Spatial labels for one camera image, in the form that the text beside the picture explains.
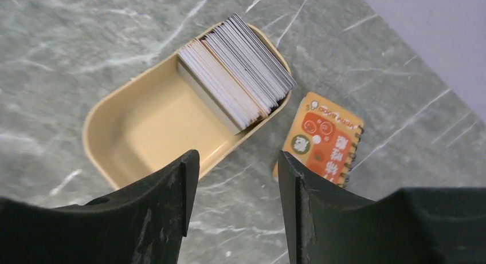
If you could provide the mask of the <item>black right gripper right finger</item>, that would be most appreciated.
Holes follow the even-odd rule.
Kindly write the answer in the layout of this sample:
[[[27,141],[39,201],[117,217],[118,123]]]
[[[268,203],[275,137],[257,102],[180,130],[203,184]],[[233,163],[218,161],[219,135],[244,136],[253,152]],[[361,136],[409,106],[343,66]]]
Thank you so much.
[[[373,201],[278,159],[290,263],[484,263],[485,188],[405,187]]]

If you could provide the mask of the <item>orange patterned card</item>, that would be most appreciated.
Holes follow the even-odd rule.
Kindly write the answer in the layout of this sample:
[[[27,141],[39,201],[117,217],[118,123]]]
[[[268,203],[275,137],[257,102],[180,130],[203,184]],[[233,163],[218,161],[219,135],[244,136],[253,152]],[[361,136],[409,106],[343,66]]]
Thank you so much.
[[[309,170],[344,188],[364,132],[364,121],[329,99],[308,92],[282,150]]]

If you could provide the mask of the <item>grey credit card stack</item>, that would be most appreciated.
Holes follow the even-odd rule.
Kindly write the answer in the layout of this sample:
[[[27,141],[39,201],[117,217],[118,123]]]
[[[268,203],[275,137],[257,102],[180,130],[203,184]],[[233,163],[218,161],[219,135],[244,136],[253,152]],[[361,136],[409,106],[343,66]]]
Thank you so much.
[[[177,56],[179,73],[234,135],[269,117],[296,85],[238,14],[181,47]]]

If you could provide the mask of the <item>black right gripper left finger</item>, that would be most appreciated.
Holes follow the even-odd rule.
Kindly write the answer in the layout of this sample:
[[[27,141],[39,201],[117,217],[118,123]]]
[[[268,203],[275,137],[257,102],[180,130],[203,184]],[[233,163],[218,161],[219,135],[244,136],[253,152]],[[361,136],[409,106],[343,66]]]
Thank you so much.
[[[191,149],[84,205],[1,199],[2,263],[177,263],[199,178]]]

